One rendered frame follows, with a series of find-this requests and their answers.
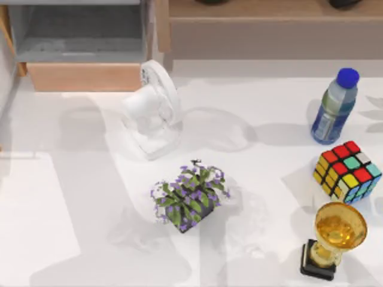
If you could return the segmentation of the white desk fan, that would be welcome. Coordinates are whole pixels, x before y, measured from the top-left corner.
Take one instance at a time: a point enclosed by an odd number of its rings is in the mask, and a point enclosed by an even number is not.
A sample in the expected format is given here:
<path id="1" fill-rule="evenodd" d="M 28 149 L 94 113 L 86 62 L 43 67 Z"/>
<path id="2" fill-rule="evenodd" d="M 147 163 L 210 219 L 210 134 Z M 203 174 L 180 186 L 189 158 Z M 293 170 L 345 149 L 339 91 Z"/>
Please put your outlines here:
<path id="1" fill-rule="evenodd" d="M 146 160 L 173 151 L 182 131 L 183 111 L 177 88 L 157 61 L 141 65 L 142 87 L 121 102 L 130 149 Z"/>

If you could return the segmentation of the purple flowering potted plant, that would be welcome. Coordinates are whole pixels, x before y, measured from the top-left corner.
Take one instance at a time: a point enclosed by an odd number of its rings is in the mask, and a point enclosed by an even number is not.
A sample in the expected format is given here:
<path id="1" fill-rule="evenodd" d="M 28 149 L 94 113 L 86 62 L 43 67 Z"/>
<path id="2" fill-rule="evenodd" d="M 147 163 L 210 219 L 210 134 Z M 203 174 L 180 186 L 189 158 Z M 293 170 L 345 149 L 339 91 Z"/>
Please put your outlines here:
<path id="1" fill-rule="evenodd" d="M 198 225 L 222 201 L 231 198 L 225 173 L 205 166 L 200 159 L 180 166 L 180 174 L 171 182 L 156 182 L 150 190 L 158 221 L 171 223 L 180 233 Z"/>

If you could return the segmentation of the pale wooden drawer front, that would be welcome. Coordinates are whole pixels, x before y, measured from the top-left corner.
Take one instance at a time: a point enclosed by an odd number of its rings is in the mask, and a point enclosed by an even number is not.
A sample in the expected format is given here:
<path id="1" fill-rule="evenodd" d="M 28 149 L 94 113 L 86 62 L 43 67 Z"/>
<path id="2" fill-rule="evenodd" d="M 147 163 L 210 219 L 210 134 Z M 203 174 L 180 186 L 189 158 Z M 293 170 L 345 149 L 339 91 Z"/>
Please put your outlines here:
<path id="1" fill-rule="evenodd" d="M 26 64 L 36 91 L 120 92 L 141 88 L 137 63 L 32 63 Z"/>

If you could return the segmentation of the wooden open shelf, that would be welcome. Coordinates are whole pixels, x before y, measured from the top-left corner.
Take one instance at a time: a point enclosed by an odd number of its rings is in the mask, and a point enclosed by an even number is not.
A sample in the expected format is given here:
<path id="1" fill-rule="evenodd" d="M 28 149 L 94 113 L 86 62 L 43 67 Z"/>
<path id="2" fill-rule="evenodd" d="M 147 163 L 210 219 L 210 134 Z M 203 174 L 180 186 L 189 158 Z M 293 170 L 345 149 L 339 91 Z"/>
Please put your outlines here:
<path id="1" fill-rule="evenodd" d="M 159 50 L 176 59 L 383 59 L 383 0 L 154 0 Z"/>

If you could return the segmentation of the clear bottle with blue cap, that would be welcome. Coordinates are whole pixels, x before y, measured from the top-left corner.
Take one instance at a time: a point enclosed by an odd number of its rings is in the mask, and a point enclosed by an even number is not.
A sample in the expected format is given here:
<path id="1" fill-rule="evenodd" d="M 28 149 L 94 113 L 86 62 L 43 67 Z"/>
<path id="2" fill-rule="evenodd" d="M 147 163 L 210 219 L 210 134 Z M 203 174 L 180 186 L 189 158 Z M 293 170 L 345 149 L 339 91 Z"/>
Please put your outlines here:
<path id="1" fill-rule="evenodd" d="M 315 141 L 323 145 L 336 142 L 353 110 L 360 75 L 353 68 L 342 68 L 325 90 L 317 116 L 311 127 Z"/>

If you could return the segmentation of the multicoloured puzzle cube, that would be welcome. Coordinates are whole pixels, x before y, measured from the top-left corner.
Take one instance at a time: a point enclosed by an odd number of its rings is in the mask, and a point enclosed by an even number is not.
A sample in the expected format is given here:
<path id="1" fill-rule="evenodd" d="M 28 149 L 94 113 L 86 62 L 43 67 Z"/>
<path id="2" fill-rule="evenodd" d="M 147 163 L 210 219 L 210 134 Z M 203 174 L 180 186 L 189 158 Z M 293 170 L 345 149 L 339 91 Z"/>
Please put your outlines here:
<path id="1" fill-rule="evenodd" d="M 383 172 L 354 141 L 320 154 L 313 177 L 333 201 L 354 204 L 368 197 Z"/>

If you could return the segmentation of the gold trophy on black base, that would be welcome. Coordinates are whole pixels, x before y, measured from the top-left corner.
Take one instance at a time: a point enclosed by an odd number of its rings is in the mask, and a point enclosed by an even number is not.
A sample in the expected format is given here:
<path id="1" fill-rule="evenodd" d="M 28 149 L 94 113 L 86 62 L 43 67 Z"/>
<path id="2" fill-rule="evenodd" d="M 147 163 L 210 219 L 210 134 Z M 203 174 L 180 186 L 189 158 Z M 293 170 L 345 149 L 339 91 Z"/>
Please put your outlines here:
<path id="1" fill-rule="evenodd" d="M 318 209 L 314 230 L 316 238 L 308 239 L 302 246 L 300 272 L 331 281 L 342 255 L 366 239 L 367 224 L 356 208 L 334 201 Z"/>

